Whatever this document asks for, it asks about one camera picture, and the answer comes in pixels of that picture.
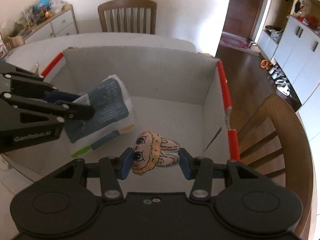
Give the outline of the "blue white tissue pack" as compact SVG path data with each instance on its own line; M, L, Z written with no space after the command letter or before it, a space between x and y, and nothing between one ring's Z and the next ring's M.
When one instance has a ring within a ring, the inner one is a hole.
M117 75L110 75L74 102L93 107L94 115L89 120L65 122L73 158L100 148L135 125L131 97Z

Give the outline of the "red white cardboard box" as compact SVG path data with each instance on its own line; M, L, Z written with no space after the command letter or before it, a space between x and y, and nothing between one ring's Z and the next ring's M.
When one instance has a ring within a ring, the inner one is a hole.
M129 93L136 122L99 148L81 153L87 162L121 154L144 130L175 139L191 155L216 163L234 153L232 108L220 60L165 48L69 48L44 77L61 91L84 95L113 74Z

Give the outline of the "white drawer sideboard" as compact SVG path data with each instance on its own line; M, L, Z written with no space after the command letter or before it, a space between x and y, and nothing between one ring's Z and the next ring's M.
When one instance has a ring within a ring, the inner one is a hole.
M3 38L4 44L9 43L11 48L23 46L33 42L50 38L78 34L74 11L71 4L66 4L62 11L53 15L41 24L30 28L22 35Z

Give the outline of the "wooden chair right side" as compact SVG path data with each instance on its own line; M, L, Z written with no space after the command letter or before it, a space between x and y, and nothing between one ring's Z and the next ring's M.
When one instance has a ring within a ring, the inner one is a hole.
M273 182L293 191L303 212L295 234L309 239L315 173L309 141L295 111L276 94L270 94L238 132L240 160Z

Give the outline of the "wooden chair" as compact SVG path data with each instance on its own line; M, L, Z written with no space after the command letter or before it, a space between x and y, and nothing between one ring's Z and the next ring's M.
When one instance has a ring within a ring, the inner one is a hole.
M98 6L101 29L109 33L156 33L157 3L152 0L112 0Z
M309 141L295 111L276 94L270 94L238 132L240 160L273 182L293 191L303 212L295 234L309 239L315 173Z

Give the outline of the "wooden chair far side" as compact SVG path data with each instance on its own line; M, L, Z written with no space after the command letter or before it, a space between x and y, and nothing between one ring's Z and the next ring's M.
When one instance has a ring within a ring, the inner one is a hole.
M112 0L98 6L101 29L109 33L156 33L157 3L152 0Z

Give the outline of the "orange slippers pair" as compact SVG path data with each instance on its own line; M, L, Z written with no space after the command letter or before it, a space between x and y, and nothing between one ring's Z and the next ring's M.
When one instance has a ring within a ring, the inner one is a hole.
M266 70L270 70L271 68L273 68L273 64L270 61L262 60L260 62L260 67Z

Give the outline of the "patterned door rug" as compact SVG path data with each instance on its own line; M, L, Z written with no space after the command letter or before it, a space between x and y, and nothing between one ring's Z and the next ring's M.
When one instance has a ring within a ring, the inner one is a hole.
M255 56L260 56L261 52L259 46L254 41L224 31L221 34L219 45Z

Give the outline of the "brown entrance door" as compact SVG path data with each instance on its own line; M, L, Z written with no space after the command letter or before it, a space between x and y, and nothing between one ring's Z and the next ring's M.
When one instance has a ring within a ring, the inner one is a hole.
M251 38L264 0L229 0L223 31Z

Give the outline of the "white wall cabinet unit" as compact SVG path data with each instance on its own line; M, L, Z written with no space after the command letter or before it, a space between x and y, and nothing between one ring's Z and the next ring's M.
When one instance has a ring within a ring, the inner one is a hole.
M306 102L319 85L319 0L270 0L258 45Z

